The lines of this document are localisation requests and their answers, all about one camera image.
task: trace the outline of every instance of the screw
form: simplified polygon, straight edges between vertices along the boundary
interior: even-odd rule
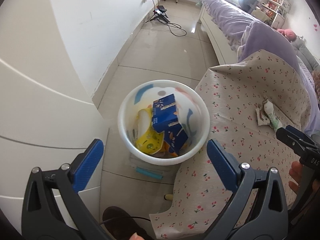
[[[67,169],[69,169],[70,168],[70,164],[69,163],[65,163],[65,164],[62,164],[61,165],[61,169],[63,170],[63,171],[66,171]]]
[[[249,163],[241,163],[241,167],[245,170],[250,168],[250,164]]]
[[[275,167],[272,167],[270,170],[271,170],[271,172],[274,173],[274,174],[277,174],[277,173],[278,173],[278,170],[277,170]]]
[[[39,170],[40,170],[39,167],[34,167],[34,168],[32,169],[32,173],[38,173]]]

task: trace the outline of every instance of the white plastic bin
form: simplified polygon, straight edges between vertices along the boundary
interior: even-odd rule
[[[189,136],[186,153],[170,159],[155,158],[139,151],[133,145],[134,123],[139,110],[153,101],[174,94],[179,110],[179,122]],[[206,142],[210,130],[208,109],[202,98],[190,87],[171,80],[155,80],[132,90],[122,102],[118,114],[119,133],[126,147],[141,160],[155,165],[174,165],[195,155]]]

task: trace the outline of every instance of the shoe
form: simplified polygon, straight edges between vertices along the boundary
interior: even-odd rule
[[[102,220],[105,221],[114,217],[130,217],[130,215],[119,207],[108,207],[103,212]],[[134,233],[145,240],[153,240],[133,218],[114,219],[104,223],[104,226],[116,240],[129,240]]]

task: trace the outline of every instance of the bookshelf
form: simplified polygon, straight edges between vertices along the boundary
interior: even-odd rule
[[[281,28],[291,7],[289,1],[262,0],[261,2],[262,11],[270,18],[270,21],[267,24],[272,28]]]

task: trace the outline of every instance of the cherry print fabric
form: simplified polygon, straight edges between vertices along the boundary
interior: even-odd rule
[[[244,62],[210,68],[196,92],[210,113],[208,140],[217,139],[240,163],[248,162],[254,169],[277,167],[287,203],[292,203],[295,194],[289,189],[288,174],[291,163],[299,158],[276,139],[271,127],[258,126],[255,108],[269,98],[283,125],[301,130],[309,122],[308,93],[293,68],[276,55],[260,50]],[[244,223],[255,194],[253,191],[237,226]],[[156,237],[175,239],[204,233],[230,196],[207,156],[205,144],[181,164],[171,208],[150,215]]]

